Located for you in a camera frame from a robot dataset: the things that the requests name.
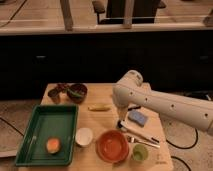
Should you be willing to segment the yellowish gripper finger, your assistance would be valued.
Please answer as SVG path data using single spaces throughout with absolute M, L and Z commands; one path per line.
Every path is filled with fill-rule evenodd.
M 126 119 L 126 115 L 128 113 L 128 109 L 127 108 L 119 108 L 118 109 L 118 117 L 121 121 Z

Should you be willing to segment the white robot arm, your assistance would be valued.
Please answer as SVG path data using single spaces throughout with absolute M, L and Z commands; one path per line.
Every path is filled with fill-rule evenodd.
M 118 109 L 125 109 L 130 104 L 143 106 L 213 136 L 212 101 L 154 91 L 142 85 L 142 75 L 136 70 L 129 70 L 113 85 L 115 106 Z

